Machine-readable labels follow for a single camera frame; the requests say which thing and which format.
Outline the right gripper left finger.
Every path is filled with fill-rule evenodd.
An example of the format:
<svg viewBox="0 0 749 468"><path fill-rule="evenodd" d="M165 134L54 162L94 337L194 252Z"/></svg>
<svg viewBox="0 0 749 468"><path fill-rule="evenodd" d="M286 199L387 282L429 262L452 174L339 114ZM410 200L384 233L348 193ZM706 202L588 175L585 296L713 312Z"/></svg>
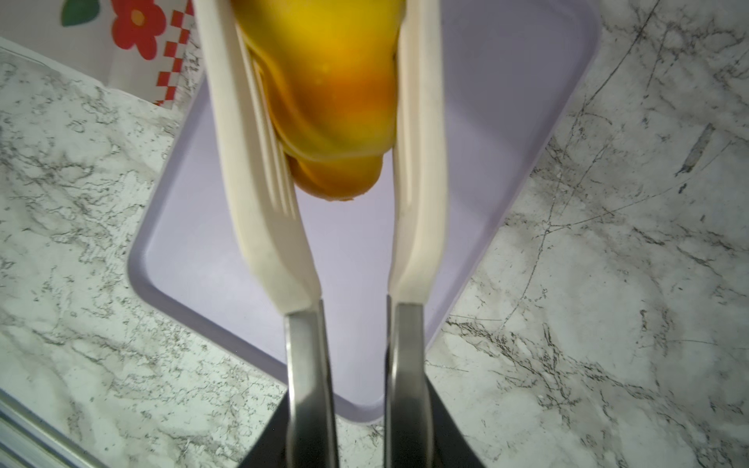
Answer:
<svg viewBox="0 0 749 468"><path fill-rule="evenodd" d="M286 393L238 468L285 468L289 418L289 393Z"/></svg>

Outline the small striped bun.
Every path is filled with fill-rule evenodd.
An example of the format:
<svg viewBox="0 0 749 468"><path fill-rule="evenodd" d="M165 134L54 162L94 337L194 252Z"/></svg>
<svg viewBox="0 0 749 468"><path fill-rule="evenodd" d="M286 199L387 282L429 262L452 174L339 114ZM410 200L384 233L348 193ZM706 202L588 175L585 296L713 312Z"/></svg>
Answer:
<svg viewBox="0 0 749 468"><path fill-rule="evenodd" d="M348 201L394 146L402 1L235 1L296 185Z"/></svg>

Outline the white floral paper bag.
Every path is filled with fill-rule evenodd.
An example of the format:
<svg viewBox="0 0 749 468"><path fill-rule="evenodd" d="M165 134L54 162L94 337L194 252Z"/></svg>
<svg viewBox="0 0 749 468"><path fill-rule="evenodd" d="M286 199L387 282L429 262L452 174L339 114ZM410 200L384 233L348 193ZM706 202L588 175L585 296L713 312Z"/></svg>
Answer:
<svg viewBox="0 0 749 468"><path fill-rule="evenodd" d="M190 1L3 1L1 41L169 108L195 13Z"/></svg>

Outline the white food tongs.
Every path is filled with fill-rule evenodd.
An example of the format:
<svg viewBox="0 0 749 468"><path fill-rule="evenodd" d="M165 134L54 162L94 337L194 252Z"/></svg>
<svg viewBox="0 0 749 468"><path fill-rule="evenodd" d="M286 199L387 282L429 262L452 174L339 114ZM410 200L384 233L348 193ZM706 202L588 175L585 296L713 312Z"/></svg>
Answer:
<svg viewBox="0 0 749 468"><path fill-rule="evenodd" d="M195 3L222 180L240 251L285 324L286 467L339 463L322 289L263 80L227 1ZM440 6L410 1L400 27L395 235L387 289L384 463L434 467L424 310L447 236Z"/></svg>

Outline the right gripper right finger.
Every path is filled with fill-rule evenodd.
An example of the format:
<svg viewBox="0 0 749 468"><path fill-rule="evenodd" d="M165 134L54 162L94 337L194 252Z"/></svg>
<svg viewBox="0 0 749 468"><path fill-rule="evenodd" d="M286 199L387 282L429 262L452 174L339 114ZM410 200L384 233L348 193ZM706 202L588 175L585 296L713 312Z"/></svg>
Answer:
<svg viewBox="0 0 749 468"><path fill-rule="evenodd" d="M434 433L434 467L484 468L461 434L429 379L426 380Z"/></svg>

